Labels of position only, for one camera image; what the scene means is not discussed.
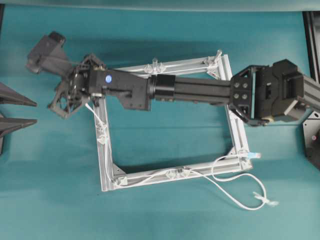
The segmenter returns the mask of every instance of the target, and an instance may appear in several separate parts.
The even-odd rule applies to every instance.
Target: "teal table surface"
[[[5,137],[0,157],[1,240],[318,240],[320,172],[304,156],[299,122],[247,127],[250,172],[277,207],[245,211],[204,178],[101,192],[94,119],[63,120],[47,109],[60,79],[27,71],[27,54],[51,31],[66,36],[72,61],[95,53],[110,68],[229,55],[232,72],[288,58],[309,75],[301,12],[210,13],[6,5],[0,82],[38,103],[1,105],[11,118],[38,119]],[[153,102],[124,110],[108,97],[112,153],[127,173],[212,161],[231,148],[223,107]],[[258,205],[249,178],[222,184]]]
[[[3,4],[153,11],[319,11],[319,0],[0,0]]]

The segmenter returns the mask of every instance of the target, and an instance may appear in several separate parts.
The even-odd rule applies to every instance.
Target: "black robotic arm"
[[[61,76],[48,107],[63,118],[89,101],[97,105],[105,95],[117,97],[125,109],[142,111],[150,111],[152,99],[228,105],[251,126],[294,121],[306,108],[320,110],[320,85],[286,59],[273,66],[248,66],[231,81],[165,74],[145,79],[107,69],[94,54],[73,66],[62,50],[65,41],[56,32],[45,35],[28,55],[26,65],[36,74],[46,71]]]

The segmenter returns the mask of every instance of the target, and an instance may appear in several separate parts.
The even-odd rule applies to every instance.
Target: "aluminum frame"
[[[221,50],[217,51],[216,56],[164,63],[158,63],[157,59],[153,59],[152,65],[147,64],[118,69],[122,71],[133,72],[142,78],[147,78],[151,74],[159,73],[174,75],[207,73],[216,79],[226,81],[230,81],[232,78],[228,55],[222,55]],[[94,107],[93,110],[100,120],[105,123],[105,131],[107,133],[105,144],[102,144],[100,139],[101,136],[103,136],[104,131],[99,127],[99,121],[97,117],[94,117],[102,192],[199,177],[199,175],[194,172],[190,172],[187,175],[179,174],[179,170],[184,168],[196,170],[206,176],[211,174],[211,168],[213,164],[212,161],[129,174],[125,173],[113,162],[106,99],[100,99],[99,107]],[[223,174],[236,173],[252,169],[253,165],[249,158],[237,156],[239,153],[246,153],[250,151],[244,123],[239,117],[231,112],[227,106],[225,110],[233,143],[233,147],[229,151],[228,155],[235,156],[229,156],[218,161],[213,172],[215,174]],[[168,173],[172,170],[176,170],[176,173],[173,177],[170,177]],[[139,183],[155,173],[157,174],[153,178]]]

